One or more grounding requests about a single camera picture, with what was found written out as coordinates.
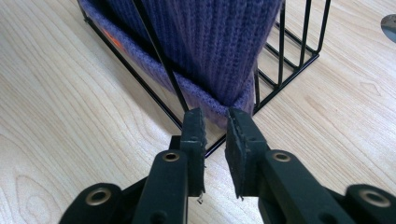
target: ribbed knit texture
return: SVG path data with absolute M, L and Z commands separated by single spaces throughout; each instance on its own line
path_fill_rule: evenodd
M 106 2 L 123 23 L 149 41 L 132 0 Z M 80 0 L 90 17 L 117 38 L 145 72 L 172 90 L 161 64 L 103 16 L 99 8 L 106 2 Z M 251 113 L 257 57 L 282 0 L 143 2 L 166 56 L 183 70 L 176 75 L 188 103 L 202 107 L 220 127 L 225 126 L 229 106 Z

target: purple knitted fabric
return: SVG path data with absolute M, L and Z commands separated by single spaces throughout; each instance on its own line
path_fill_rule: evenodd
M 80 5 L 148 75 L 172 91 L 132 0 Z M 253 72 L 282 0 L 145 0 L 146 11 L 189 105 L 220 127 L 228 107 L 253 108 Z

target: wood grain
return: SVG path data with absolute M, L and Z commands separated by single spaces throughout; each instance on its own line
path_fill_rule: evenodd
M 304 4 L 289 2 L 298 32 Z M 313 45 L 323 2 L 313 5 Z M 393 0 L 332 1 L 320 58 L 254 117 L 271 147 L 341 193 L 368 183 L 396 194 L 396 44 L 380 28 L 395 9 Z M 76 1 L 0 0 L 0 30 L 0 223 L 56 223 L 88 186 L 124 189 L 146 176 L 180 133 Z M 272 69 L 269 60 L 261 66 Z M 203 204 L 190 199 L 189 222 L 260 222 L 257 199 L 236 200 L 223 148 L 206 160 L 207 193 Z

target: round metal joint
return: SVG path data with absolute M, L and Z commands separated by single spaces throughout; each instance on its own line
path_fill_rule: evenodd
M 359 196 L 363 198 L 367 203 L 377 206 L 377 207 L 389 207 L 390 200 L 371 189 L 361 189 L 359 191 Z
M 165 161 L 177 161 L 180 156 L 177 153 L 169 152 L 163 155 Z
M 291 157 L 288 156 L 288 155 L 285 154 L 285 153 L 282 153 L 282 152 L 274 153 L 274 154 L 273 154 L 273 158 L 274 158 L 274 160 L 276 160 L 276 161 L 283 161 L 283 162 L 291 161 Z
M 111 197 L 111 191 L 107 188 L 99 188 L 91 191 L 87 198 L 85 199 L 85 203 L 91 206 L 100 205 L 102 203 L 107 202 Z

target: light wood surface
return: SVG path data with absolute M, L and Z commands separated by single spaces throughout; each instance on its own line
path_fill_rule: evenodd
M 290 2 L 298 30 L 304 4 Z M 254 117 L 270 147 L 340 193 L 367 183 L 396 194 L 396 43 L 380 28 L 394 13 L 394 0 L 332 1 L 319 59 Z M 75 0 L 0 0 L 0 223 L 57 223 L 88 186 L 146 176 L 179 133 Z M 257 199 L 236 200 L 223 149 L 206 160 L 189 222 L 261 222 Z

